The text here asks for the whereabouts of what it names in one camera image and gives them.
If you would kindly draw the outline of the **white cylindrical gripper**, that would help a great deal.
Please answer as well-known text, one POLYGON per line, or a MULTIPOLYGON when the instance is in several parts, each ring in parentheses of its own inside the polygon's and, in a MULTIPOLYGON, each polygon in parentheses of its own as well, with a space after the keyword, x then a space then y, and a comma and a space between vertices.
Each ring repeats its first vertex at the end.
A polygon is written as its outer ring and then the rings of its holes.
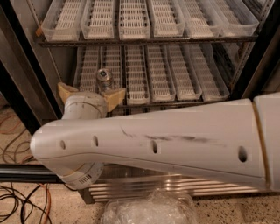
POLYGON ((105 118, 125 97, 126 90, 121 87, 105 91, 102 96, 93 92, 78 92, 76 87, 64 82, 57 84, 60 99, 65 103, 63 119, 93 120, 105 118))

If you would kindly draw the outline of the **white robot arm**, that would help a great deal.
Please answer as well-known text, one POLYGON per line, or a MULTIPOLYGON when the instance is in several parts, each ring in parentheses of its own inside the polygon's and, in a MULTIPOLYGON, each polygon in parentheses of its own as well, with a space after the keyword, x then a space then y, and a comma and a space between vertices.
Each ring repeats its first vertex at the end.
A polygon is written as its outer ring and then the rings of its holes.
POLYGON ((31 138, 32 155, 76 189, 104 164, 280 191, 280 93, 107 117, 104 96, 74 92, 31 138))

